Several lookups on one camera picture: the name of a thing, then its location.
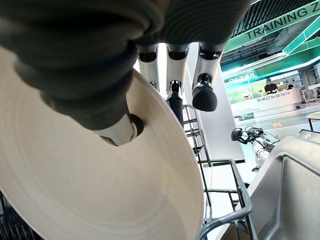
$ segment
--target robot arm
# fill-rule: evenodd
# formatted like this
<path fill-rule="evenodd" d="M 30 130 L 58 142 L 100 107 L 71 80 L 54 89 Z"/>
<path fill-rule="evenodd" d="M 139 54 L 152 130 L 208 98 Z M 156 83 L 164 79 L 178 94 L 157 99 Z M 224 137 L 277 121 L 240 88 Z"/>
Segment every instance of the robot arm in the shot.
<path fill-rule="evenodd" d="M 159 89 L 157 43 L 169 43 L 168 102 L 183 124 L 188 45 L 200 42 L 193 104 L 213 111 L 222 48 L 249 2 L 0 0 L 0 44 L 47 105 L 120 146 L 143 129 L 126 100 L 137 45 L 141 72 Z"/>

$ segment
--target white counter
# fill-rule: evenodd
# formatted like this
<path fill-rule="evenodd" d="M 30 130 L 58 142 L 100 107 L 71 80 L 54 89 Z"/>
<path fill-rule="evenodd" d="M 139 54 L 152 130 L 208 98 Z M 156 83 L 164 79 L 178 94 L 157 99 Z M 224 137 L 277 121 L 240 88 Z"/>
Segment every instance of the white counter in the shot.
<path fill-rule="evenodd" d="M 296 103 L 302 101 L 298 88 L 260 96 L 231 104 L 233 116 L 254 113 L 255 118 L 296 110 Z"/>

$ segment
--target sink basin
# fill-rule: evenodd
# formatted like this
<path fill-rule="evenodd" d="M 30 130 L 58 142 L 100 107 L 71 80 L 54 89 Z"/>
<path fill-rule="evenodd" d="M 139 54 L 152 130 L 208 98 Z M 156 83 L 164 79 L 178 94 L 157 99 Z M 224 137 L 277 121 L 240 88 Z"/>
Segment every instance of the sink basin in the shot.
<path fill-rule="evenodd" d="M 320 144 L 287 137 L 248 188 L 258 239 L 320 239 Z M 234 226 L 222 239 L 237 239 Z M 244 231 L 243 239 L 249 239 Z"/>

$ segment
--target white wall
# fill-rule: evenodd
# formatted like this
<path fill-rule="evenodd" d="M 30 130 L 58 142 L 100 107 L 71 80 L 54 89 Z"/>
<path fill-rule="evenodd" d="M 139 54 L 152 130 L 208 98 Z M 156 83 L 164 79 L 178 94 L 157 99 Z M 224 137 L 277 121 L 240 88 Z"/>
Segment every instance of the white wall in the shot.
<path fill-rule="evenodd" d="M 185 96 L 192 103 L 192 81 L 198 55 L 198 44 L 192 43 L 187 60 Z M 229 104 L 222 71 L 219 69 L 213 91 L 217 97 L 217 108 L 213 112 L 199 111 L 200 124 L 211 159 L 244 159 L 244 153 L 239 142 L 231 141 L 231 132 L 236 128 L 235 120 Z"/>

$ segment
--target dish rack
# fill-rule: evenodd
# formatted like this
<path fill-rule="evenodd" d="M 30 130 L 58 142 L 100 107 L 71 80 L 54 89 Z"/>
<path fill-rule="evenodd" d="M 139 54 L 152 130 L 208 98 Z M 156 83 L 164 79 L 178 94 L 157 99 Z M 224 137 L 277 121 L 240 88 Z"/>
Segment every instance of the dish rack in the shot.
<path fill-rule="evenodd" d="M 207 240 L 207 234 L 213 229 L 222 226 L 224 224 L 234 224 L 235 234 L 238 240 L 241 239 L 241 231 L 247 233 L 251 240 L 257 240 L 257 234 L 252 224 L 250 212 L 253 209 L 252 202 L 245 183 L 243 182 L 239 171 L 236 166 L 236 162 L 232 159 L 218 159 L 211 160 L 209 157 L 208 149 L 205 142 L 203 130 L 201 129 L 197 111 L 192 105 L 183 106 L 183 116 L 186 119 L 184 124 L 184 132 L 189 138 L 191 145 L 193 146 L 193 152 L 195 154 L 203 183 L 204 197 L 205 197 L 205 210 L 202 228 L 198 237 L 198 240 Z M 236 189 L 211 189 L 208 188 L 204 166 L 213 168 L 216 166 L 229 165 L 231 167 Z M 213 217 L 213 202 L 211 199 L 211 193 L 223 193 L 227 194 L 230 200 L 233 211 L 227 215 L 215 218 Z M 237 199 L 232 197 L 232 194 L 237 195 Z"/>
<path fill-rule="evenodd" d="M 0 239 L 1 240 L 42 240 L 17 214 L 0 191 Z"/>
<path fill-rule="evenodd" d="M 213 229 L 224 224 L 234 224 L 236 237 L 241 239 L 241 231 L 249 234 L 251 240 L 256 240 L 257 235 L 252 224 L 250 212 L 253 205 L 248 195 L 246 186 L 239 174 L 236 162 L 232 159 L 210 160 L 208 149 L 205 143 L 204 133 L 201 129 L 197 111 L 192 105 L 183 106 L 183 116 L 186 118 L 184 126 L 187 128 L 185 134 L 193 145 L 193 152 L 197 159 L 199 170 L 202 176 L 202 183 L 205 196 L 205 211 L 202 228 L 198 240 L 207 240 L 207 234 Z M 229 165 L 231 167 L 236 189 L 211 189 L 208 188 L 204 173 L 204 166 L 213 168 L 216 166 Z M 213 202 L 211 193 L 227 194 L 230 199 L 233 212 L 222 217 L 213 217 Z M 6 200 L 0 191 L 0 239 L 1 240 L 42 240 L 28 224 L 17 214 L 13 207 Z"/>

